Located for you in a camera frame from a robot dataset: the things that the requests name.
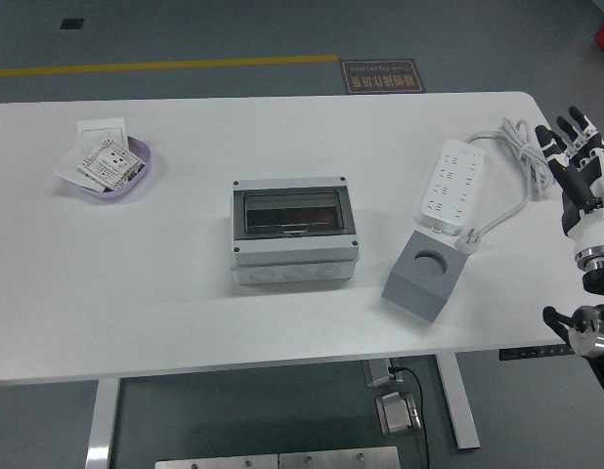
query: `purple bowl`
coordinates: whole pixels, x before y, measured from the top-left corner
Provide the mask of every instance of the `purple bowl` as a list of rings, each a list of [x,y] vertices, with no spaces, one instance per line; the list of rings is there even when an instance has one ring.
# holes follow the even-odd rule
[[[77,184],[74,184],[74,183],[71,183],[71,184],[74,184],[75,186],[77,186],[79,189],[81,189],[84,192],[87,192],[87,193],[90,193],[91,195],[95,195],[96,197],[102,197],[102,198],[120,197],[121,195],[127,193],[128,191],[133,189],[133,187],[139,182],[140,179],[142,179],[144,177],[146,172],[150,169],[150,156],[151,156],[151,152],[150,152],[150,149],[148,148],[148,146],[145,143],[143,143],[141,140],[133,139],[132,137],[128,137],[128,149],[131,150],[137,156],[139,156],[142,159],[142,161],[144,161],[144,167],[123,188],[118,189],[117,191],[97,192],[97,191],[92,191],[91,189],[88,189],[88,188],[83,188],[82,186],[78,186]]]

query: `gray block with hole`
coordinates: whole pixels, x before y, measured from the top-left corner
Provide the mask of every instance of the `gray block with hole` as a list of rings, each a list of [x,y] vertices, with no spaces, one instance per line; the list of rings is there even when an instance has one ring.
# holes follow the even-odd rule
[[[467,257],[415,231],[393,266],[382,297],[432,322],[448,302]]]

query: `electrical distribution box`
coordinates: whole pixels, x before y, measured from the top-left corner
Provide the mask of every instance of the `electrical distribution box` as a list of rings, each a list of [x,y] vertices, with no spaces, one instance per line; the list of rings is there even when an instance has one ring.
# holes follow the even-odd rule
[[[346,178],[235,181],[237,283],[350,278],[359,260]]]

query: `white table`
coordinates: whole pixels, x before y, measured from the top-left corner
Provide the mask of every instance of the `white table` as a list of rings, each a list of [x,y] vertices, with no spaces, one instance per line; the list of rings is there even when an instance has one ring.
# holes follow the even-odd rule
[[[123,116],[152,150],[114,202],[53,174],[76,121]],[[447,138],[545,123],[522,93],[0,105],[0,384],[401,357],[556,343],[543,306],[582,291],[560,191],[485,236],[434,323],[382,299]],[[522,196],[495,142],[469,219]],[[361,260],[348,281],[238,286],[235,179],[347,176]]]

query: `power socket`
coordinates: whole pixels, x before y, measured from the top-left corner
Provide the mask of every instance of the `power socket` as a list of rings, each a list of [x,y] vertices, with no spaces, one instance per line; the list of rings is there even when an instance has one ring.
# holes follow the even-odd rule
[[[417,212],[417,220],[435,232],[457,235],[465,220],[485,151],[460,140],[447,140]]]

